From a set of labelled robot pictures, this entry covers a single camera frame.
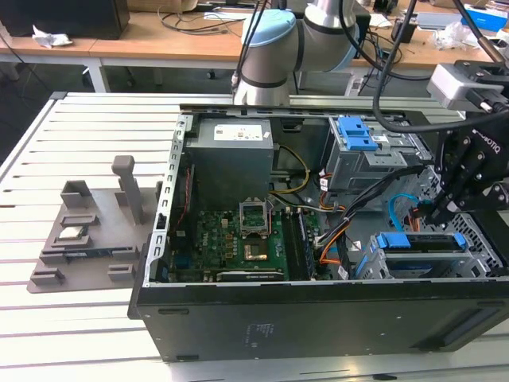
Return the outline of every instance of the motherboard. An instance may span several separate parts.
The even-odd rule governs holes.
[[[194,244],[173,252],[170,277],[181,283],[313,277],[315,259],[311,244],[313,237],[321,233],[314,212],[257,211],[246,207],[242,210],[243,213],[240,210],[199,211]],[[260,230],[265,222],[268,229]]]

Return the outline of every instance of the wooden desk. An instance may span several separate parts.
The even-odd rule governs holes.
[[[95,38],[73,38],[71,45],[53,47],[40,46],[31,37],[13,37],[10,47],[29,64],[67,64],[88,67],[96,92],[108,92],[106,75],[100,60],[90,57]],[[0,40],[0,62],[20,62]]]
[[[166,19],[170,25],[174,25],[176,20],[176,17]],[[179,27],[199,28],[218,22],[220,21],[200,19],[188,24],[181,23]],[[229,26],[240,35],[242,25],[243,22],[239,21]],[[240,48],[240,38],[233,33],[192,36],[165,28],[156,13],[142,12],[130,15],[129,25],[120,40],[97,40],[90,49],[90,55],[92,57],[236,62],[239,59]]]
[[[408,6],[409,0],[400,0],[399,9]],[[418,3],[417,12],[453,12],[454,10]],[[393,12],[394,19],[399,12]],[[168,23],[174,24],[171,17]],[[196,28],[216,24],[215,20],[197,19],[181,24],[183,28]],[[231,24],[237,34],[242,32],[242,22]],[[390,38],[389,29],[376,29],[381,36]],[[431,32],[415,30],[412,41],[402,44],[402,59],[395,66],[398,71],[432,71],[439,63],[453,63],[459,59],[488,60],[480,49],[446,49],[439,51],[429,42]],[[73,39],[74,44],[47,49],[40,47],[30,37],[13,40],[13,48],[29,63],[81,64],[90,68],[94,88],[97,92],[108,92],[109,87],[105,66],[145,66],[154,68],[208,68],[233,69],[240,53],[240,38],[232,33],[214,36],[192,36],[165,28],[156,13],[132,13],[126,31],[120,40],[106,41],[94,39]],[[373,48],[366,44],[366,50],[373,54]],[[0,43],[0,61],[18,62],[7,47]],[[349,69],[351,83],[362,80],[370,65],[364,59],[354,60]]]
[[[396,16],[400,14],[401,10],[408,7],[409,0],[401,0],[398,4],[397,10],[389,17],[393,21]],[[439,8],[431,6],[429,3],[418,2],[415,6],[414,12],[434,12],[434,13],[457,13],[455,9]],[[380,36],[390,39],[392,26],[390,28],[372,28]],[[452,64],[456,60],[469,59],[469,60],[490,60],[488,55],[482,49],[475,49],[467,47],[463,49],[445,49],[438,50],[429,41],[433,32],[427,30],[419,30],[416,28],[412,40],[409,44],[400,44],[402,50],[402,59],[395,66],[396,69],[426,69],[433,70],[437,64]],[[382,41],[382,46],[390,48],[388,42]],[[366,50],[373,53],[371,44],[366,44]],[[365,60],[354,60],[352,62],[354,67],[369,66]]]
[[[96,38],[73,38],[71,45],[48,49],[40,46],[31,37],[13,37],[12,43],[9,43],[9,45],[19,55],[89,57],[89,51],[96,41]],[[2,40],[0,40],[0,53],[11,54],[11,51]]]

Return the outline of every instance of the yellow wire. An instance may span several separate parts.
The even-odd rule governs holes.
[[[304,166],[304,170],[305,170],[305,178],[304,178],[304,181],[302,182],[301,185],[298,185],[297,187],[294,187],[292,189],[275,189],[274,191],[270,191],[270,193],[296,193],[297,191],[305,188],[308,184],[308,181],[309,181],[309,168],[308,166],[305,164],[304,160],[301,158],[301,156],[299,154],[297,154],[295,151],[293,151],[292,149],[290,149],[288,146],[283,146],[283,145],[279,145],[280,147],[283,147],[285,149],[287,149],[290,153],[292,153],[295,158],[298,159],[298,161]]]

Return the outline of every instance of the label sticker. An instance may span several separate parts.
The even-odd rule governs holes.
[[[375,142],[386,142],[389,143],[389,139],[385,135],[372,135],[371,139]]]
[[[341,279],[348,280],[348,272],[340,265],[337,269],[337,273],[340,275]]]
[[[328,191],[328,180],[327,179],[320,179],[320,189],[324,192]]]
[[[262,125],[217,125],[215,141],[262,141]]]
[[[352,247],[349,249],[349,251],[361,251],[361,243],[360,241],[354,241],[352,243]]]

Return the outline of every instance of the blue plastic clip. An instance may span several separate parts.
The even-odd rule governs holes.
[[[338,131],[343,136],[349,150],[376,151],[379,148],[371,136],[369,128],[359,117],[339,117]]]
[[[455,232],[453,236],[458,245],[461,247],[461,249],[466,251],[468,249],[468,243],[467,240],[464,238],[463,234],[460,232]]]
[[[410,241],[403,232],[381,232],[376,236],[379,247],[384,248],[410,248]]]

